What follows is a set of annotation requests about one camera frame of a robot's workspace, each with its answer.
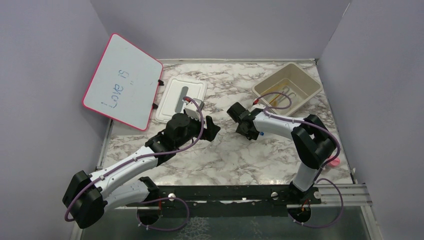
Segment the metal crucible tongs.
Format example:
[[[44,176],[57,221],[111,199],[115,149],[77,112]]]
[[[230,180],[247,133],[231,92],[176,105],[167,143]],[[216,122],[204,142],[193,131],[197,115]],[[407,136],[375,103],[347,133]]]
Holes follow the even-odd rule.
[[[296,101],[296,98],[297,98],[297,93],[289,89],[284,92],[284,95],[281,95],[279,97],[278,103],[281,104],[281,103],[290,102],[290,101],[294,103]]]

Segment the beige plastic bin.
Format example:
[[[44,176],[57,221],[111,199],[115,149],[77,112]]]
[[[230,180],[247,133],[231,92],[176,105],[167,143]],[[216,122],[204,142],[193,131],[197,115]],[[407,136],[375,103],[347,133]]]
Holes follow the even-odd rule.
[[[291,117],[323,90],[321,82],[300,65],[289,62],[251,87],[259,103],[270,106],[272,113]]]

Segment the yellow rubber tubing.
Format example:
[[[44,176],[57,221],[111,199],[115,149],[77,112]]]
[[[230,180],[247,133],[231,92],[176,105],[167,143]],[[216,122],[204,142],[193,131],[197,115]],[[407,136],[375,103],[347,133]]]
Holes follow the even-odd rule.
[[[278,100],[280,98],[280,96],[284,95],[285,91],[287,90],[291,90],[290,86],[287,83],[282,83],[276,86],[273,86],[271,89],[269,89],[267,92],[265,92],[266,94],[268,93],[272,93],[269,95],[264,96],[262,99],[266,102],[268,102],[271,106],[274,107],[278,107],[279,105],[286,105],[289,102],[283,102],[283,103],[278,103]]]

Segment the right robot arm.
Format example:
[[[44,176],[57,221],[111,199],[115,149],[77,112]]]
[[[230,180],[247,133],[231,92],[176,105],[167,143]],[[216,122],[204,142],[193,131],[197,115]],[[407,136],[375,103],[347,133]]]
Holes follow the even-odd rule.
[[[260,133],[270,133],[294,142],[301,164],[289,184],[288,196],[296,204],[308,198],[322,168],[332,160],[332,155],[341,151],[337,138],[314,114],[306,118],[284,117],[267,109],[248,110],[239,102],[227,114],[237,123],[236,132],[248,140],[256,140]]]

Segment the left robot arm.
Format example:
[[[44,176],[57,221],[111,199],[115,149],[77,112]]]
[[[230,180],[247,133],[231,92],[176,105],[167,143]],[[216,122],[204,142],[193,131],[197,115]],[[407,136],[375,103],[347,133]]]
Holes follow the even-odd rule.
[[[163,130],[127,158],[104,170],[75,173],[62,198],[66,207],[65,221],[76,222],[81,229],[90,227],[112,205],[107,198],[113,191],[133,177],[188,150],[187,142],[193,146],[199,140],[213,141],[220,129],[209,115],[201,120],[176,113]]]

